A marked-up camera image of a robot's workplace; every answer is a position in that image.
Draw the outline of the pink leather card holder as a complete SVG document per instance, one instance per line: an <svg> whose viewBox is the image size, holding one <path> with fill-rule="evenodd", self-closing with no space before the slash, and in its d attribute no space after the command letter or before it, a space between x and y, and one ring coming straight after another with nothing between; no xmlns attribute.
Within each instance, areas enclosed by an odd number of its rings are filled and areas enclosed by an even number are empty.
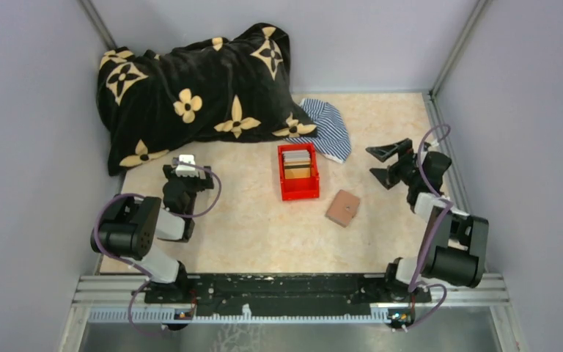
<svg viewBox="0 0 563 352"><path fill-rule="evenodd" d="M339 190L325 212L325 217L341 227L348 227L355 218L360 204L359 197L348 191Z"/></svg>

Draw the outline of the red plastic bin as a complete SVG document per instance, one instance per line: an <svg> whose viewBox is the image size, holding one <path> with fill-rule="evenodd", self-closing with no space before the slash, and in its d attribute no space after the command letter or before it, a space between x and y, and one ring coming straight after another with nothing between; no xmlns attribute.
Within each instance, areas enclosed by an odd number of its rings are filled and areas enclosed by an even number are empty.
<svg viewBox="0 0 563 352"><path fill-rule="evenodd" d="M282 152L285 150L308 150L311 154L312 176L310 178L286 180ZM280 144L277 147L279 184L283 201L317 199L320 197L320 173L317 167L316 149L312 143Z"/></svg>

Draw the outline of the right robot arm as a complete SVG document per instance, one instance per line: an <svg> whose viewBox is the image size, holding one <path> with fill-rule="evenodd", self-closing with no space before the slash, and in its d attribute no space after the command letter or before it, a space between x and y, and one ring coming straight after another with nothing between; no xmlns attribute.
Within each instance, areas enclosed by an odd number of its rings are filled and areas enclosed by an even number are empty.
<svg viewBox="0 0 563 352"><path fill-rule="evenodd" d="M425 142L416 152L413 142L403 139L366 148L380 162L397 157L386 168L371 168L370 172L386 189L400 183L407 186L411 211L427 223L418 254L398 257L386 269L386 289L395 301L409 296L412 282L475 288L485 272L489 221L459 209L442 192L452 160L430 146Z"/></svg>

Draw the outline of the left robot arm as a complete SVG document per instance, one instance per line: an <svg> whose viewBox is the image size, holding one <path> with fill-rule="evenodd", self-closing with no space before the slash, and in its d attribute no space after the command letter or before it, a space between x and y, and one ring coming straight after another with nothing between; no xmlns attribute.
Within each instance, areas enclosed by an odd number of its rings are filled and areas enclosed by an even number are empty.
<svg viewBox="0 0 563 352"><path fill-rule="evenodd" d="M191 290L185 265L170 257L156 240L188 242L195 220L211 207L195 211L198 193L221 190L210 166L179 161L163 166L166 183L162 197L118 194L101 211L90 238L94 252L132 265L149 279L153 290L186 296Z"/></svg>

